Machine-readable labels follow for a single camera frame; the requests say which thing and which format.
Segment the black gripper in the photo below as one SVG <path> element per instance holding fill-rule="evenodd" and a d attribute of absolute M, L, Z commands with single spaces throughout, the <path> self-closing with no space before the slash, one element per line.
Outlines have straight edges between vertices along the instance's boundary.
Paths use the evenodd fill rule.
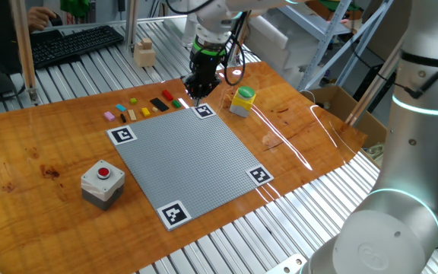
<path fill-rule="evenodd" d="M 223 53 L 214 55 L 206 52 L 191 52 L 189 67 L 191 72 L 182 77 L 192 105 L 197 107 L 220 83 L 217 66 L 223 59 Z"/>

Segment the operator bare hand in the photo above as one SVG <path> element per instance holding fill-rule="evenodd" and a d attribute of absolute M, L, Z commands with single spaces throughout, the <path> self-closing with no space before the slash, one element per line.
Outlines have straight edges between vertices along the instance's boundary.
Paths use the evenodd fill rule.
<path fill-rule="evenodd" d="M 33 33 L 37 30 L 45 30 L 50 19 L 56 19 L 57 15 L 47 7 L 32 7 L 27 12 L 28 30 Z"/>

